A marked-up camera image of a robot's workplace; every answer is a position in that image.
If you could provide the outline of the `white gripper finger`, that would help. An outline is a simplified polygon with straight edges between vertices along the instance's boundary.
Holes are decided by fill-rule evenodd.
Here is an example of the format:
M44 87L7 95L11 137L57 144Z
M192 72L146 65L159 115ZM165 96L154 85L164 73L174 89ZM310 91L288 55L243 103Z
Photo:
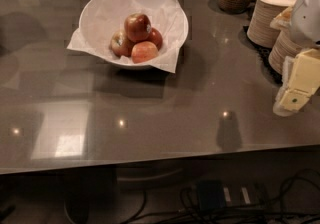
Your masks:
M289 84L289 80L291 79L291 73L292 73L292 69L294 66L294 59L292 57L287 56L285 58L285 61L283 63L283 69L282 69L282 86L280 87L279 91L281 89L289 89L289 90L295 90L290 84ZM285 112L285 111L280 111L277 108L277 96L275 98L275 103L273 105L273 113L281 116L281 117L288 117L293 115L294 113L291 112Z

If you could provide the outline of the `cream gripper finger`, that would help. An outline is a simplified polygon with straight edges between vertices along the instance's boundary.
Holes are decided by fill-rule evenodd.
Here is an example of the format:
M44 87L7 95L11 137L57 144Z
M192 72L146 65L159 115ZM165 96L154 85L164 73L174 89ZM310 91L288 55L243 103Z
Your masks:
M281 89L277 94L277 108L280 111L299 112L309 101L310 96L303 91Z

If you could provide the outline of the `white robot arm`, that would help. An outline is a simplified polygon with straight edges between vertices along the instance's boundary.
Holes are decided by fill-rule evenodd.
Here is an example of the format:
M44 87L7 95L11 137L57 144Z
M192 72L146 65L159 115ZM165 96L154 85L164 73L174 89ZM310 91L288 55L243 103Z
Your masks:
M296 1L289 38L302 50L283 63L282 86L273 106L282 117L298 113L320 88L320 0Z

